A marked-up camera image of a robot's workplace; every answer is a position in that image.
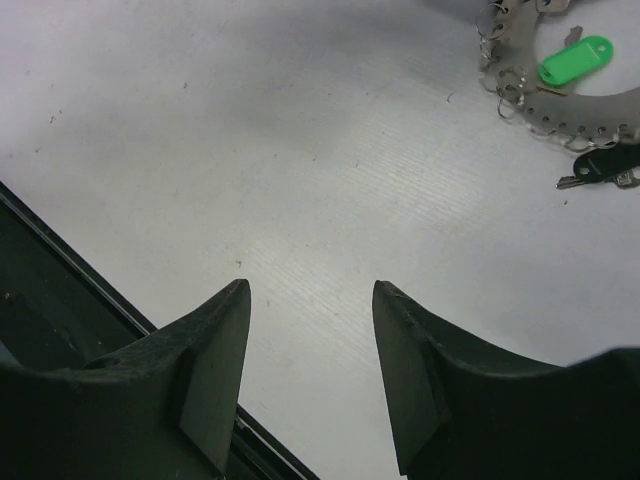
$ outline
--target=plastic key tag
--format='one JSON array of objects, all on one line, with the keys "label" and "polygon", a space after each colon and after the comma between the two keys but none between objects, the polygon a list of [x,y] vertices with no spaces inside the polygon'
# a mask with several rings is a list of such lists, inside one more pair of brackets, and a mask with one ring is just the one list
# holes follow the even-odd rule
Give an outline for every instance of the plastic key tag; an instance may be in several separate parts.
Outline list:
[{"label": "plastic key tag", "polygon": [[589,72],[604,67],[613,58],[613,44],[592,35],[543,60],[540,78],[553,87],[566,85]]}]

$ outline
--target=key ring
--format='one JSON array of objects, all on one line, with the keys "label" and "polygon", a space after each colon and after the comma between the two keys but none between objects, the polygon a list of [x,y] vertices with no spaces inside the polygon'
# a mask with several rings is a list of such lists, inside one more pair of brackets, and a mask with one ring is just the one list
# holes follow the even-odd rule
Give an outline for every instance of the key ring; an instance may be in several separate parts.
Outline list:
[{"label": "key ring", "polygon": [[490,4],[485,5],[484,7],[482,7],[482,8],[480,9],[480,11],[478,12],[478,14],[476,15],[476,21],[475,21],[475,23],[476,23],[476,30],[478,31],[478,35],[480,35],[480,37],[481,37],[483,40],[496,40],[496,39],[500,38],[502,35],[504,35],[504,32],[506,31],[506,28],[504,27],[504,25],[503,25],[502,23],[499,23],[498,25],[496,25],[496,26],[493,28],[493,32],[496,32],[496,31],[500,32],[500,33],[499,33],[498,35],[496,35],[495,37],[488,37],[488,36],[486,36],[484,33],[482,33],[482,31],[480,30],[480,26],[478,25],[478,17],[480,17],[480,15],[482,15],[482,14],[484,13],[484,11],[485,11],[487,8],[489,8],[489,7],[499,8],[503,15],[506,15],[506,14],[509,12],[509,10],[508,10],[507,8],[503,7],[503,6],[502,6],[500,3],[498,3],[498,2],[491,2]]}]

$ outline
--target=white corrugated surface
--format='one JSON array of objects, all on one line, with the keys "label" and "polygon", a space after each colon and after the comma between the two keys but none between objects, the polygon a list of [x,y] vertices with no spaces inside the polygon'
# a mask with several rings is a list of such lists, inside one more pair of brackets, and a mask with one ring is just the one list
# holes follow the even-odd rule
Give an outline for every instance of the white corrugated surface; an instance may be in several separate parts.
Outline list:
[{"label": "white corrugated surface", "polygon": [[[0,177],[158,326],[248,278],[241,403],[324,479],[396,478],[375,279],[551,362],[640,339],[640,190],[553,188],[571,157],[477,84],[482,3],[7,0]],[[636,84],[640,4],[583,3]]]}]

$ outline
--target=metal key blade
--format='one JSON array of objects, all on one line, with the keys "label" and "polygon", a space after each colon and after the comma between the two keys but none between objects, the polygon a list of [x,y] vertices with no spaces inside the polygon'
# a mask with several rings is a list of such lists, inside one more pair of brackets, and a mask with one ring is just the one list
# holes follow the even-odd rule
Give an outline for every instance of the metal key blade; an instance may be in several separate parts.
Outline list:
[{"label": "metal key blade", "polygon": [[622,190],[629,190],[640,186],[640,179],[633,174],[633,170],[628,170],[605,181],[615,183],[616,187]]},{"label": "metal key blade", "polygon": [[558,190],[566,190],[568,188],[579,187],[580,185],[586,185],[587,183],[588,182],[585,182],[584,180],[580,180],[578,177],[571,175],[569,177],[562,177],[560,180],[558,180],[558,183],[556,183],[556,188]]}]

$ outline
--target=white surface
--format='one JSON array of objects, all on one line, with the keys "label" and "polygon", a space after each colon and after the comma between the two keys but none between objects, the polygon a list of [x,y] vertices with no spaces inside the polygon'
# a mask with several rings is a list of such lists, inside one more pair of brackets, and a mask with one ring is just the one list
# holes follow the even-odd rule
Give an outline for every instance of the white surface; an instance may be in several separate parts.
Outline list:
[{"label": "white surface", "polygon": [[480,4],[6,0],[0,177],[158,326],[248,278],[242,405],[323,479],[397,478],[375,279],[550,362],[640,339],[640,190],[554,189]]}]

